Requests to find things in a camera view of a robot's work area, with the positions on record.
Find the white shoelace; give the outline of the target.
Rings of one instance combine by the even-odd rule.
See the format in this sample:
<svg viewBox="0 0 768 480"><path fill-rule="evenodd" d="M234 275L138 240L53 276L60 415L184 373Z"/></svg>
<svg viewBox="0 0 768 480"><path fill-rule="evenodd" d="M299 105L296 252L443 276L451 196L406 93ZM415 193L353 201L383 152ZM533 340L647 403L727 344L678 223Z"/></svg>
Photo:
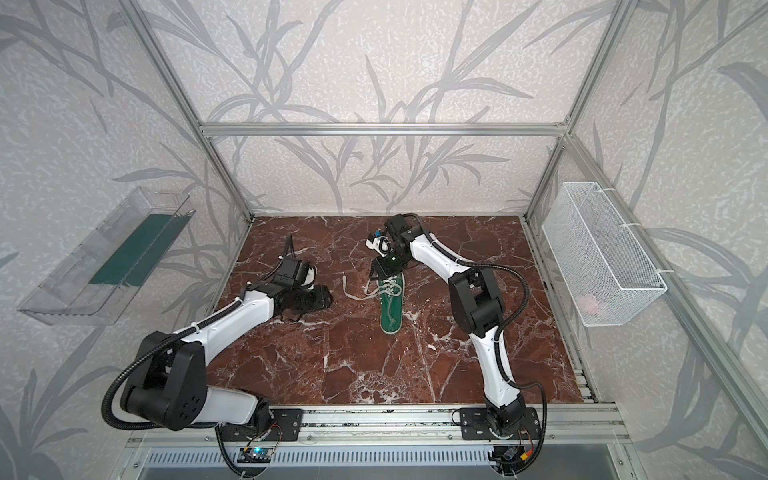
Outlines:
<svg viewBox="0 0 768 480"><path fill-rule="evenodd" d="M371 281L368 280L363 288L363 294L361 296L353 295L347 291L347 276L342 274L342 291L347 298L362 302L373 298L390 298L394 299L401 297L404 292L404 275L399 273L395 276L376 280L376 286L374 289L370 289Z"/></svg>

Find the green canvas sneaker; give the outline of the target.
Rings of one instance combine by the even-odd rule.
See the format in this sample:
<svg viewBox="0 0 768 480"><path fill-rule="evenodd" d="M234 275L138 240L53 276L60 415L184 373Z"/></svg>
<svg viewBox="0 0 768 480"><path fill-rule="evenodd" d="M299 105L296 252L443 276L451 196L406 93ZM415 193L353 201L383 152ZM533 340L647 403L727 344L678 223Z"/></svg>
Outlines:
<svg viewBox="0 0 768 480"><path fill-rule="evenodd" d="M384 333L396 334L402 326L404 276L402 273L378 282L381 306L380 325Z"/></svg>

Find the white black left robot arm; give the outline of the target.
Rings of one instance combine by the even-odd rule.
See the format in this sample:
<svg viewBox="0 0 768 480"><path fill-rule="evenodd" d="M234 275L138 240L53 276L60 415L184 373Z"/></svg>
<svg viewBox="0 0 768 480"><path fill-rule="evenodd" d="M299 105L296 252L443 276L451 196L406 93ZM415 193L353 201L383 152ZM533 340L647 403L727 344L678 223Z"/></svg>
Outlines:
<svg viewBox="0 0 768 480"><path fill-rule="evenodd" d="M105 393L102 418L126 431L220 424L263 429L257 396L209 385L208 365L246 333L284 311L301 316L327 309L332 301L325 285L289 289L260 282L199 322L173 333L147 335L135 360Z"/></svg>

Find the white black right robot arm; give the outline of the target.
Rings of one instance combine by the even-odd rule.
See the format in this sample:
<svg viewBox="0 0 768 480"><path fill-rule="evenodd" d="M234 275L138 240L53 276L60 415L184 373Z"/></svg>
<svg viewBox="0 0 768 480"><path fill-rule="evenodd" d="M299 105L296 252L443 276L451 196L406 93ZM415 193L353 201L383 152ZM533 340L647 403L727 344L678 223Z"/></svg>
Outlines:
<svg viewBox="0 0 768 480"><path fill-rule="evenodd" d="M538 384L514 380L503 341L503 329L509 322L504 318L494 266L464 259L432 235L412 229L391 238L376 231L369 235L366 246L377 253L371 269L376 280L397 275L415 260L447 283L453 318L469 335L480 364L490 432L500 439L522 432L540 438L543 422L522 395L524 389Z"/></svg>

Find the green circuit board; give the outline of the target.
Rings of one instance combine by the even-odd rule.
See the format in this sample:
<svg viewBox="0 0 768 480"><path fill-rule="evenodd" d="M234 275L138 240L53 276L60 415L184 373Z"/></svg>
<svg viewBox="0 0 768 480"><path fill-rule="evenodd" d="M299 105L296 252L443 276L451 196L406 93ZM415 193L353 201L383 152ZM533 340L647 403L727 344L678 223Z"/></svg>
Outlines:
<svg viewBox="0 0 768 480"><path fill-rule="evenodd" d="M274 447L243 447L238 451L237 463L243 465L268 464L272 461L274 453Z"/></svg>

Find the pink object in basket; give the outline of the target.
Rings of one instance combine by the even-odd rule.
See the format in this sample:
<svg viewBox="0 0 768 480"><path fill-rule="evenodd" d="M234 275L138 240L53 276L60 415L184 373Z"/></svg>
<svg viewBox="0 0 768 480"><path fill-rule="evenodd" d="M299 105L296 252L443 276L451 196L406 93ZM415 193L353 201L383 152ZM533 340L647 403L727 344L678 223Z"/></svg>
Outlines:
<svg viewBox="0 0 768 480"><path fill-rule="evenodd" d="M601 316L604 314L607 304L593 294L579 296L577 304L583 315Z"/></svg>

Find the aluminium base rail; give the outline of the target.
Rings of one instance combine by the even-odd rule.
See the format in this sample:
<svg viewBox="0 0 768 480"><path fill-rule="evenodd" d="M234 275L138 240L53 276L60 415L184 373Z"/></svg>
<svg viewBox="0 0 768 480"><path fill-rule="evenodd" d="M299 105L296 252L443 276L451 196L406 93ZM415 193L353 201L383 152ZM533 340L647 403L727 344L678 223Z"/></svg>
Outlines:
<svg viewBox="0 0 768 480"><path fill-rule="evenodd" d="M256 437L229 433L226 449L274 447L268 464L238 464L275 473L288 467L482 466L494 446L537 443L526 432L491 438L466 405L280 406L277 424ZM630 435L613 404L555 404L548 409L539 467L555 455L597 453L598 465L620 479L643 476ZM112 476L137 479L151 468L224 467L211 430L137 432L130 435Z"/></svg>

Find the aluminium cage frame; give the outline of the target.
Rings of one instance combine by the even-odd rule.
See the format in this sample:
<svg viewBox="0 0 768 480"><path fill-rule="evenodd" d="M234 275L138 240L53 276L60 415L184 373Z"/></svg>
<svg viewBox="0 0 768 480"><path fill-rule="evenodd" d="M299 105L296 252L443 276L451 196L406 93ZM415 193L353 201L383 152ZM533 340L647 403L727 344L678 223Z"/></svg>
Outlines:
<svg viewBox="0 0 768 480"><path fill-rule="evenodd" d="M597 165L575 128L582 116L588 99L598 84L599 77L606 71L609 59L616 51L620 39L629 25L630 18L638 4L635 1L619 1L611 12L607 30L600 40L595 57L587 70L574 107L568 116L555 123L203 123L194 112L192 102L172 68L160 41L153 32L147 14L137 1L121 1L119 16L123 24L138 38L141 47L155 68L171 99L180 109L185 125L190 129L192 142L203 152L205 159L214 168L230 195L237 201L241 213L252 218L254 213L245 200L242 191L234 183L232 174L214 150L212 136L285 136L285 137L554 137L556 149L547 163L537 188L543 190L564 153L573 156L581 172L597 183L606 194L607 201L618 214L631 222L632 232L640 247L648 254L650 261L660 268L668 282L665 300L675 315L690 344L707 364L721 391L728 397L744 424L749 428L761 448L767 446L767 398L745 370L737 355L730 350L718 334L714 324L696 303L692 293L685 287L667 258L654 244L647 230L643 229L636 215L631 211L613 182Z"/></svg>

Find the clear plastic wall tray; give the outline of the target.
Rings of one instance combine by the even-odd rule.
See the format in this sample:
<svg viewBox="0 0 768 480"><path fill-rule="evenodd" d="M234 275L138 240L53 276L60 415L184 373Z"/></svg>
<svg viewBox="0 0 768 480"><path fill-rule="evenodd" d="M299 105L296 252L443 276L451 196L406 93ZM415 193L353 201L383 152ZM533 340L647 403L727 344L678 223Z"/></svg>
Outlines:
<svg viewBox="0 0 768 480"><path fill-rule="evenodd" d="M18 310L46 325L116 323L195 213L188 194L135 188Z"/></svg>

